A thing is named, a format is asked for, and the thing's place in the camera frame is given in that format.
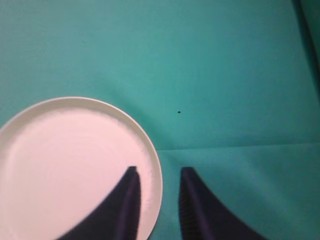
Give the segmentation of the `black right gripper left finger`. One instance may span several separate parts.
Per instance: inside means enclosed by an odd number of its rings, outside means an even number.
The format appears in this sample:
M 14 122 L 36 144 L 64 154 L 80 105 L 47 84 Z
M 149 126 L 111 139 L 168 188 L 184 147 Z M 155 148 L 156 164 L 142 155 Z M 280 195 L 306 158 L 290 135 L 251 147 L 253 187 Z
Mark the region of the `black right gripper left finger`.
M 60 240 L 135 240 L 141 215 L 141 182 L 130 166 L 110 194 Z

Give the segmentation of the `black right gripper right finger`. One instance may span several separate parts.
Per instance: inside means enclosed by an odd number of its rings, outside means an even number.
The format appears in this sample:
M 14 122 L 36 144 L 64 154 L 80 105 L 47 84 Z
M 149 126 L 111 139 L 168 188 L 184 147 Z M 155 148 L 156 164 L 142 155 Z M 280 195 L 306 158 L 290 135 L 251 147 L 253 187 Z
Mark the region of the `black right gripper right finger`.
M 180 172 L 178 213 L 183 240 L 264 240 L 229 211 L 192 167 Z

